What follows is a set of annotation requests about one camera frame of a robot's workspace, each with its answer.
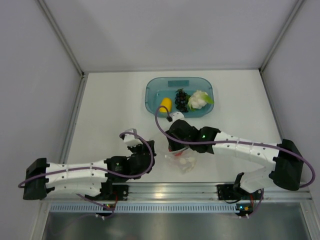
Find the yellow fake food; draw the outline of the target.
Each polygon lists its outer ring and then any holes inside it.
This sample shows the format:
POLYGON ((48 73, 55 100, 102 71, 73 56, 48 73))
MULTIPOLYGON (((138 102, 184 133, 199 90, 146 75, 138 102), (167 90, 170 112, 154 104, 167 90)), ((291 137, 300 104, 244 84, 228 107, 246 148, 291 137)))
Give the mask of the yellow fake food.
POLYGON ((160 112, 165 113, 166 109, 168 110, 168 112, 170 113, 172 111, 172 100, 168 97, 165 97, 162 99, 160 106, 161 108, 159 109, 160 112))

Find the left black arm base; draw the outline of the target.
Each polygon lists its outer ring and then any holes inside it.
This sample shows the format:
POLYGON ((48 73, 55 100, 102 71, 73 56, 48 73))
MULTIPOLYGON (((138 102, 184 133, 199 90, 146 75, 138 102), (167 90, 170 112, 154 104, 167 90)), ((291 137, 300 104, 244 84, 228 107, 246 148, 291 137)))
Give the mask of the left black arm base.
POLYGON ((125 201, 129 194, 129 186, 127 184, 105 184, 101 188, 102 200, 106 201, 125 201))

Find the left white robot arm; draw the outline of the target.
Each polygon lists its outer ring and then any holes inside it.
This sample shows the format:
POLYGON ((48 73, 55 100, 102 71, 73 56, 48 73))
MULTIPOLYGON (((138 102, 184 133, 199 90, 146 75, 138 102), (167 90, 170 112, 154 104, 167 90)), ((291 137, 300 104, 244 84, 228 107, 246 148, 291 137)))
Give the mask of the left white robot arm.
POLYGON ((130 156, 113 156, 83 164, 58 164, 38 158, 27 169, 19 184, 24 200, 62 198, 80 194, 93 201, 108 200, 114 184, 138 180, 155 164, 155 142, 149 140, 128 147, 130 156))

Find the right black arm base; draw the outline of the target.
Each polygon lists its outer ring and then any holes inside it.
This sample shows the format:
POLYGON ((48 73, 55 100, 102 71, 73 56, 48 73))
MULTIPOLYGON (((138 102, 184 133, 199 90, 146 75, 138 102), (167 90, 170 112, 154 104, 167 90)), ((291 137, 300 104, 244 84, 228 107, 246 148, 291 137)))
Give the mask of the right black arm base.
POLYGON ((233 184, 218 184, 216 186, 218 199, 228 204, 239 202, 242 197, 233 189, 233 184))

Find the clear dotted zip bag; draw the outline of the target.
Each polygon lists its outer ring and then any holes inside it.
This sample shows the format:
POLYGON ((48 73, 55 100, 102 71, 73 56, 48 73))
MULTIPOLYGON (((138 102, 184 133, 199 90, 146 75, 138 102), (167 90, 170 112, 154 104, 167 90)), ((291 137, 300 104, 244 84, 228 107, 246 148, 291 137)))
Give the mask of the clear dotted zip bag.
POLYGON ((164 157, 177 171, 181 174, 186 174, 195 167, 198 160, 198 153, 189 148, 183 148, 181 150, 184 150, 184 152, 180 156, 173 156, 172 151, 168 151, 164 154, 164 157))

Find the dark blue fake food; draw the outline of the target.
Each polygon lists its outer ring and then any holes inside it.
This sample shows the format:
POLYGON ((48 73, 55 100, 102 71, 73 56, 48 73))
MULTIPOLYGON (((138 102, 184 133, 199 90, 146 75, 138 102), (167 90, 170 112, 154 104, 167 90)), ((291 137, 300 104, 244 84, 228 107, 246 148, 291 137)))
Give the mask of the dark blue fake food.
POLYGON ((175 107, 181 113, 188 113, 188 102, 191 96, 187 94, 182 88, 176 91, 175 95, 175 107))

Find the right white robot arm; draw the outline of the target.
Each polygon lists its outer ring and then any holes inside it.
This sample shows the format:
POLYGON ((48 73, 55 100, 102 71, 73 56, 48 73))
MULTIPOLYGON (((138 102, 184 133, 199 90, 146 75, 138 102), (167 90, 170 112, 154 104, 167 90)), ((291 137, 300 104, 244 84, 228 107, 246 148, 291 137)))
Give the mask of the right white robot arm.
POLYGON ((283 139, 276 144, 251 143, 217 128, 197 129, 181 119, 173 122, 166 134, 172 148, 187 147, 198 153, 232 156, 260 165, 260 169, 237 175, 233 192, 240 199, 272 186, 289 191, 300 188, 304 163, 291 140, 283 139))

